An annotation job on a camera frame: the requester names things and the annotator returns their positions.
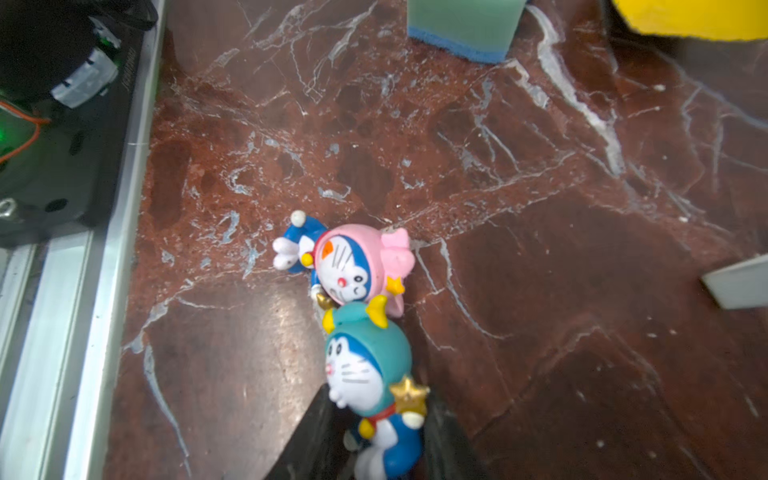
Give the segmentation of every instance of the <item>red marble countertop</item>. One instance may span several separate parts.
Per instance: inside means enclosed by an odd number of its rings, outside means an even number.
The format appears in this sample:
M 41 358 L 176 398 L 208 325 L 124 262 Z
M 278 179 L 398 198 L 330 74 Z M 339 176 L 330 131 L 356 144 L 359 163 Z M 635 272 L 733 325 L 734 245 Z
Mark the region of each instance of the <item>red marble countertop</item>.
M 768 475 L 768 45 L 642 39 L 536 0 L 508 60 L 404 0 L 170 7 L 106 478 L 260 478 L 323 383 L 295 209 L 406 227 L 415 373 L 497 478 Z

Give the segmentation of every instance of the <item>silver metal frame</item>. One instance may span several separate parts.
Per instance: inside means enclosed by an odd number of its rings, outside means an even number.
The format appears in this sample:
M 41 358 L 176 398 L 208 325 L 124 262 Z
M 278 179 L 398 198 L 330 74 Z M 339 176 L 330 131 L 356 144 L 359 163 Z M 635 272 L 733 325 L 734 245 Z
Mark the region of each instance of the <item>silver metal frame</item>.
M 164 33 L 167 2 L 154 3 L 160 20 L 144 36 L 112 218 L 51 240 L 28 326 L 19 313 L 35 247 L 0 252 L 3 479 L 101 477 Z M 6 362 L 14 339 L 17 365 Z

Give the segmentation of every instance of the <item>toy figurine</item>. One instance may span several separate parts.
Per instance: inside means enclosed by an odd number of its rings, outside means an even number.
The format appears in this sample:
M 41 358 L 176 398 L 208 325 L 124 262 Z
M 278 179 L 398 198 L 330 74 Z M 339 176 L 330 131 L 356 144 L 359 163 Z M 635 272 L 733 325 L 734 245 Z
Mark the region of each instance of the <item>toy figurine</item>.
M 411 347 L 402 330 L 386 317 L 387 297 L 375 296 L 368 306 L 347 303 L 327 310 L 326 378 L 329 398 L 350 407 L 362 420 L 368 440 L 355 463 L 357 480 L 398 478 L 422 454 L 419 430 L 427 414 L 429 389 L 409 377 Z
M 275 268 L 291 273 L 312 270 L 310 295 L 324 310 L 333 306 L 330 300 L 345 305 L 386 295 L 391 298 L 387 313 L 402 316 L 402 281 L 416 262 L 404 228 L 382 233 L 350 224 L 328 230 L 301 210 L 290 218 L 291 226 L 273 242 Z

